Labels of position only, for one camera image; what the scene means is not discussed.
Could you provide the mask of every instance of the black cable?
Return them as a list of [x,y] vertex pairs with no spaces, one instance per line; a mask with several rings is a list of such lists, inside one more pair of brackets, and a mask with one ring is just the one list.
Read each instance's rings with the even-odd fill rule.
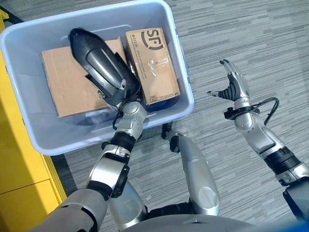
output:
[[266,100],[264,100],[264,101],[262,101],[262,102],[260,102],[258,104],[252,105],[252,109],[251,110],[247,110],[247,111],[243,111],[241,113],[238,113],[238,114],[234,115],[231,118],[231,120],[235,120],[235,118],[237,118],[240,115],[244,115],[246,113],[250,113],[250,112],[254,111],[255,109],[259,108],[260,106],[265,105],[265,104],[267,104],[267,103],[269,103],[271,101],[272,102],[275,101],[275,104],[272,107],[270,113],[268,114],[267,118],[264,121],[264,125],[266,126],[267,123],[269,122],[270,118],[273,116],[273,114],[276,112],[277,108],[279,107],[279,99],[278,98],[275,98],[275,97],[267,98]]

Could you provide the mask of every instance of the robot finger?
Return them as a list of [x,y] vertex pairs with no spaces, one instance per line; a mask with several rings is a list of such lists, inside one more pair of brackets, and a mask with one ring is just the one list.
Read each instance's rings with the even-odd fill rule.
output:
[[208,91],[207,94],[210,96],[218,97],[219,91]]
[[234,70],[227,59],[220,60],[220,64],[224,66],[225,70],[227,71],[227,74],[229,74],[231,71]]

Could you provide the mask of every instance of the gray carpet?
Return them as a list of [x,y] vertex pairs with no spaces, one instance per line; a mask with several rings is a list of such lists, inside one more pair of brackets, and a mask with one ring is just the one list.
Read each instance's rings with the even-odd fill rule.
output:
[[[24,20],[84,9],[119,0],[0,0]],[[209,161],[221,198],[221,216],[263,224],[292,218],[283,188],[245,139],[224,119],[232,102],[208,97],[228,80],[219,59],[234,61],[248,80],[252,102],[280,99],[269,128],[303,161],[309,161],[309,1],[168,0],[183,46],[195,108],[174,126],[187,132]],[[265,117],[271,105],[262,107]],[[154,209],[188,200],[180,156],[169,151],[161,128],[143,132],[134,147],[129,179]],[[85,185],[101,152],[94,145],[54,157],[70,194]],[[116,231],[108,215],[104,231]]]

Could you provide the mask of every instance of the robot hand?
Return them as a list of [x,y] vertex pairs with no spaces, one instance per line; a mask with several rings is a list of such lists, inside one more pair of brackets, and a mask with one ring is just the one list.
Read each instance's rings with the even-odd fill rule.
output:
[[[251,105],[249,88],[243,75],[228,60],[221,60],[220,63],[227,70],[230,85],[225,90],[209,91],[208,94],[235,102],[235,110],[229,107],[225,112],[225,118],[234,120],[237,130],[244,135],[252,149],[272,169],[280,184],[289,186],[283,196],[293,213],[298,218],[308,219],[309,167],[304,162],[299,161],[283,141],[266,127],[270,117],[279,106],[279,100],[269,98]],[[275,101],[275,104],[263,122],[259,116],[258,107],[270,101]]]
[[69,34],[69,41],[73,57],[89,73],[86,78],[98,88],[98,94],[107,104],[119,110],[128,100],[134,100],[140,82],[104,40],[75,28]]
[[227,59],[223,59],[220,63],[227,71],[227,77],[230,81],[229,87],[222,91],[208,91],[207,94],[228,99],[236,102],[239,99],[247,99],[249,102],[250,92],[247,81],[243,78],[238,68]]

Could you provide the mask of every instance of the sf logo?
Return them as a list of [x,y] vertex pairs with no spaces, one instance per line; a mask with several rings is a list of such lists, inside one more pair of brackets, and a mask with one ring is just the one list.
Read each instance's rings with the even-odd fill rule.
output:
[[145,32],[141,32],[141,40],[143,41],[144,45],[150,50],[159,50],[163,48],[163,44],[159,37],[158,30],[147,31],[147,36],[145,36]]

